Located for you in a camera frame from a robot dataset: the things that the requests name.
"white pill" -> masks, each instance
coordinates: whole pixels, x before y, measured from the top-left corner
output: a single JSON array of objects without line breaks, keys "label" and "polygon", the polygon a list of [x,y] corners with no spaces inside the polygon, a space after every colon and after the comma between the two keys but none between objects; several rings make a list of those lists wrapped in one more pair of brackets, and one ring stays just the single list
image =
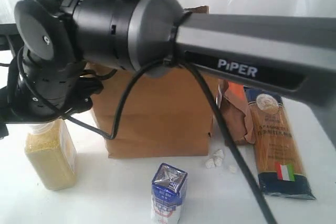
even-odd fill
[{"label": "white pill", "polygon": [[237,168],[234,165],[229,165],[229,170],[230,170],[231,173],[236,173],[237,172]]},{"label": "white pill", "polygon": [[213,158],[208,159],[208,160],[205,162],[205,167],[208,168],[208,169],[215,168],[215,162],[214,162],[214,159],[213,159]]},{"label": "white pill", "polygon": [[222,149],[218,149],[215,153],[214,153],[215,157],[220,157],[221,159],[224,158],[224,153]]},{"label": "white pill", "polygon": [[221,157],[214,157],[214,163],[217,167],[219,167],[222,165],[223,159]]}]

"screw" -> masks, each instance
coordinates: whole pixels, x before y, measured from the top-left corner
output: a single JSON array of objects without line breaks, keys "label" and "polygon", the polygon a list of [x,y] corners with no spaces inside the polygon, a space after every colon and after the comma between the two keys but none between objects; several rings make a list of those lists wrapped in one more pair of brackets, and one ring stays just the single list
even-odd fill
[{"label": "screw", "polygon": [[47,45],[50,44],[50,39],[47,36],[43,36],[43,40]]}]

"yellow seasoning jar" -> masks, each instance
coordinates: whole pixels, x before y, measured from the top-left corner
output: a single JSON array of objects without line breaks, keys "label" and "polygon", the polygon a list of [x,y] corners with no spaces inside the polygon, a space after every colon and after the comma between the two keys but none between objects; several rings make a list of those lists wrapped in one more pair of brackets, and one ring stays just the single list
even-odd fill
[{"label": "yellow seasoning jar", "polygon": [[45,187],[59,190],[76,182],[76,149],[62,119],[29,126],[25,153]]}]

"circular logo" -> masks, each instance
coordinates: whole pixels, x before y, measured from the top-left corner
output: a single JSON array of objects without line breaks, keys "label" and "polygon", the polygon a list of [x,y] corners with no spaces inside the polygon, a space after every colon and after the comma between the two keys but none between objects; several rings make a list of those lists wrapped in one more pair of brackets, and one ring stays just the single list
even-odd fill
[{"label": "circular logo", "polygon": [[256,99],[258,108],[262,111],[266,112],[267,114],[274,115],[278,113],[279,104],[274,97],[270,96],[269,94],[260,94],[257,96]]}]

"black clamp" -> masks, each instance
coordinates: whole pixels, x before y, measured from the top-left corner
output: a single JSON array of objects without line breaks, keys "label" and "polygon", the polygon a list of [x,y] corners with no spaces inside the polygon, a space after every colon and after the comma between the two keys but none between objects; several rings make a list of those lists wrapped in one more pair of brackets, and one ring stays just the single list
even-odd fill
[{"label": "black clamp", "polygon": [[173,28],[171,30],[170,38],[169,38],[169,42],[171,44],[171,53],[163,59],[163,64],[166,67],[173,68],[173,67],[176,67],[176,65],[178,64],[177,58],[176,58],[176,43],[175,43],[177,32],[179,30],[178,28],[183,22],[185,22],[189,18],[190,15],[192,15],[192,13],[193,12],[189,10],[185,11],[182,17],[177,22],[174,22],[173,24]]}]

